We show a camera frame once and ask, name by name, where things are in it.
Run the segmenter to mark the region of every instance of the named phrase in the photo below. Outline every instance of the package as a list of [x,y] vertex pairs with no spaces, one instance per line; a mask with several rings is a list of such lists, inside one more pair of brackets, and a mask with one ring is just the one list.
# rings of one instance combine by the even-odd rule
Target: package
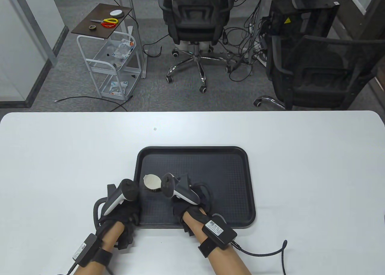
[[123,95],[121,94],[120,88],[118,86],[118,82],[117,81],[111,81],[111,87],[110,87],[110,91],[108,93],[109,94],[114,94],[116,96],[124,96],[125,95],[125,89],[128,86],[128,82],[127,81],[122,81],[121,82],[121,86],[122,86],[122,89],[123,89]]
[[112,54],[117,59],[127,59],[134,50],[134,42],[127,39],[122,39],[118,48]]

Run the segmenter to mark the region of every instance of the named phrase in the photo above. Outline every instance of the black tray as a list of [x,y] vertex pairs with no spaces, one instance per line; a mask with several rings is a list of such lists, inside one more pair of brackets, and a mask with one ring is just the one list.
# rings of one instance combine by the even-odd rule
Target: black tray
[[146,189],[143,177],[188,173],[192,183],[206,183],[213,193],[212,213],[232,228],[246,228],[255,219],[249,162],[239,147],[146,147],[138,154],[134,180],[139,181],[143,228],[181,228],[172,215],[171,200]]

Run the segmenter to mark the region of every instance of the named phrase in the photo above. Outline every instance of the scissors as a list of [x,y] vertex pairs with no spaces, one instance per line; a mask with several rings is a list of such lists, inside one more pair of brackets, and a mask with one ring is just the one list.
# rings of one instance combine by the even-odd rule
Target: scissors
[[103,20],[97,20],[97,19],[91,19],[93,22],[99,22],[102,24],[102,26],[107,28],[113,28],[118,24],[118,20],[116,18],[107,18]]

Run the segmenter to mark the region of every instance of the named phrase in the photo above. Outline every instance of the small side table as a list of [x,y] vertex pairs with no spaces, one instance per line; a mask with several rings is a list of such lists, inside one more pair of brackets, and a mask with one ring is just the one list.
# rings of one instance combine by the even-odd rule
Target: small side table
[[[100,25],[100,23],[91,22],[91,19],[103,20],[109,18],[110,12],[117,9],[124,12],[124,17],[118,19],[119,22],[114,28],[105,28]],[[138,45],[137,41],[131,34],[115,30],[130,11],[130,7],[99,4],[72,31],[72,33],[79,34],[76,39],[77,44],[99,97],[127,100],[140,79],[140,75],[142,73],[138,53],[138,51],[141,51],[140,45]],[[96,25],[96,30],[90,30],[90,25]],[[100,51],[91,59],[85,56],[81,45],[82,39],[105,40],[106,42]],[[132,48],[127,58],[118,59],[112,54],[119,47],[122,39],[131,41]],[[128,67],[127,64],[135,55],[137,58],[138,68]],[[106,75],[106,78],[101,85],[98,85],[94,73]]]

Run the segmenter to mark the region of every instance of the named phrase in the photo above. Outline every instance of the red scissors handle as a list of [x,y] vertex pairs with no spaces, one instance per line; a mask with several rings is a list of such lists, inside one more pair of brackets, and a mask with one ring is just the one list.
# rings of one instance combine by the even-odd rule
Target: red scissors handle
[[110,22],[102,22],[101,24],[106,28],[114,28],[116,26],[116,23],[110,23]]

